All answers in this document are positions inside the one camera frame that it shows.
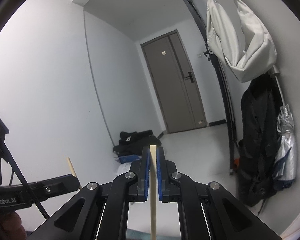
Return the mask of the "person left hand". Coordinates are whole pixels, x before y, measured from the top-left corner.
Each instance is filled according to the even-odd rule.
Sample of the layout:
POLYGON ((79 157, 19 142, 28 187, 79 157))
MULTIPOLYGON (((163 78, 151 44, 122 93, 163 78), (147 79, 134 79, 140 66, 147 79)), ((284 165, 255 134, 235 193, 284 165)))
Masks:
POLYGON ((0 213, 0 239, 27 238, 27 233, 21 223, 20 216, 15 212, 0 213))

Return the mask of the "white shoulder bag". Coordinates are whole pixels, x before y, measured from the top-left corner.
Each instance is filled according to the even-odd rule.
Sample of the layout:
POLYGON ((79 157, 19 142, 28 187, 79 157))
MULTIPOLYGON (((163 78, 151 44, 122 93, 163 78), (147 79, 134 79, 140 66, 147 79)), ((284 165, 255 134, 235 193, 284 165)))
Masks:
POLYGON ((275 65, 277 50, 268 29, 256 14, 242 0, 233 1, 245 46, 241 46, 233 22, 217 0, 207 0, 207 45, 237 80, 245 83, 275 65))

